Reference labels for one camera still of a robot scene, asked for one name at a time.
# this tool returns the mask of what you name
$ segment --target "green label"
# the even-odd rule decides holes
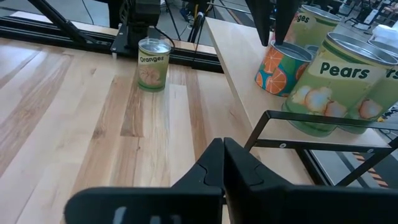
[[[319,77],[339,80],[363,80],[368,83],[375,83],[380,79],[380,75],[369,74],[381,74],[385,73],[386,70],[372,65],[336,62],[318,57],[313,61],[308,72]]]
[[[342,118],[367,95],[378,81],[385,77],[386,69],[362,63],[347,62],[339,57],[343,49],[328,50],[322,45],[314,61],[287,98],[283,110]],[[294,123],[306,133],[324,136],[336,126],[330,124]]]
[[[168,55],[149,55],[139,51],[137,66],[139,85],[146,90],[156,91],[163,89],[168,65]]]
[[[352,108],[347,118],[377,120],[398,101],[398,72],[392,69]]]
[[[395,69],[391,69],[387,72],[386,78],[391,78],[394,80],[398,80],[398,71]]]
[[[337,24],[326,24],[309,12],[297,13],[294,17],[286,41],[301,47],[307,45],[320,46],[327,33],[332,32]]]
[[[293,24],[304,26],[306,29],[312,28],[317,23],[317,20],[310,14],[300,12],[295,15]]]

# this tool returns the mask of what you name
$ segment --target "black metal rack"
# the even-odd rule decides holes
[[[378,123],[361,121],[356,119],[347,118],[333,118],[326,116],[317,116],[309,114],[297,114],[283,111],[265,111],[253,132],[251,133],[248,141],[244,145],[244,148],[248,151],[252,147],[270,147],[279,149],[295,149],[297,154],[300,156],[304,166],[307,168],[308,173],[316,184],[332,185],[326,173],[322,170],[321,165],[316,159],[314,159],[311,150],[321,151],[336,151],[336,152],[367,152],[372,153],[368,160],[362,163],[354,171],[348,174],[336,185],[347,186],[356,180],[358,177],[363,175],[370,168],[374,167],[377,163],[381,162],[389,154],[398,148],[398,137],[388,143],[389,147],[375,147],[375,146],[354,146],[345,144],[330,144],[322,142],[304,142],[304,141],[289,141],[289,140],[275,140],[275,139],[259,139],[262,130],[266,127],[270,119],[281,119],[287,121],[304,121],[321,124],[335,124],[345,126],[356,126],[362,128],[374,128],[374,129],[386,129],[397,131],[398,127],[394,124],[389,123]]]

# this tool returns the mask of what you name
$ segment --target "wooden tabletop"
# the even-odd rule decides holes
[[[88,187],[171,186],[213,138],[248,137],[223,74],[169,65],[148,93],[135,60],[7,39],[0,67],[2,224],[59,223]]]
[[[254,81],[266,48],[261,45],[255,28],[211,18],[206,18],[206,24],[235,97],[237,110],[247,131],[251,132],[265,110],[281,110],[285,101],[283,97],[266,92]],[[278,120],[270,120],[260,138],[386,146],[386,142],[372,129],[362,135],[336,129],[327,138],[316,138],[299,131],[287,121]],[[312,183],[294,150],[257,150],[261,158],[264,158],[262,162],[282,177],[295,184]]]

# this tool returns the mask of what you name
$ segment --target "wood grain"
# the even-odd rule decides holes
[[[7,84],[21,69],[23,69],[36,55],[40,53],[40,49],[33,51],[27,58],[20,62],[13,70],[0,78],[0,89]]]
[[[112,167],[118,156],[115,144],[123,123],[131,83],[132,78],[129,77],[115,77],[112,81],[73,193],[110,184]]]
[[[187,87],[170,85],[169,92],[169,166],[170,184],[173,185],[196,160]]]
[[[0,78],[16,71],[0,89],[2,224],[63,223],[87,187],[169,187],[195,145],[245,138],[222,74],[171,65],[166,89],[148,93],[130,59],[1,38],[0,48]]]
[[[0,176],[25,143],[58,92],[70,66],[70,56],[56,57],[52,66],[39,66],[34,78],[41,78],[25,91],[21,102],[0,125]]]
[[[129,101],[126,112],[124,114],[124,121],[121,129],[121,136],[143,137],[144,130],[142,127],[143,115],[143,91],[138,88],[138,76],[134,76],[133,85],[129,94]]]
[[[203,112],[201,108],[201,96],[196,71],[186,73],[187,93],[189,100],[189,112],[191,116],[193,147],[195,159],[198,160],[207,147]]]

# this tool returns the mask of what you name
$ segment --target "black metal frame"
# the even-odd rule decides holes
[[[321,142],[301,142],[301,141],[286,141],[286,140],[275,140],[275,139],[259,139],[262,130],[266,127],[266,124],[270,119],[281,119],[289,121],[305,121],[312,123],[322,124],[335,124],[345,126],[356,126],[363,128],[375,128],[375,129],[387,129],[395,130],[398,128],[396,125],[389,123],[378,123],[361,121],[355,119],[346,118],[332,118],[326,116],[316,116],[309,114],[297,114],[283,111],[265,111],[256,127],[254,127],[248,141],[244,145],[244,148],[248,151],[252,147],[271,147],[271,148],[286,148],[295,149],[302,159],[305,167],[307,168],[311,178],[316,184],[332,185],[331,180],[327,177],[325,171],[322,169],[319,162],[313,156],[311,150],[322,150],[322,151],[336,151],[336,152],[367,152],[373,153],[374,155],[357,167],[354,171],[348,174],[336,185],[347,186],[374,167],[377,163],[386,158],[394,150],[398,148],[398,137],[392,140],[388,145],[390,147],[375,147],[375,146],[352,146],[345,144],[330,144]]]
[[[77,29],[71,21],[66,20],[45,0],[28,1],[53,24],[12,16],[0,17],[0,37],[103,54],[115,52],[111,46],[119,35],[115,37],[114,35]],[[124,56],[136,58],[138,55],[128,52]],[[223,73],[216,54],[177,48],[170,54],[170,63]]]

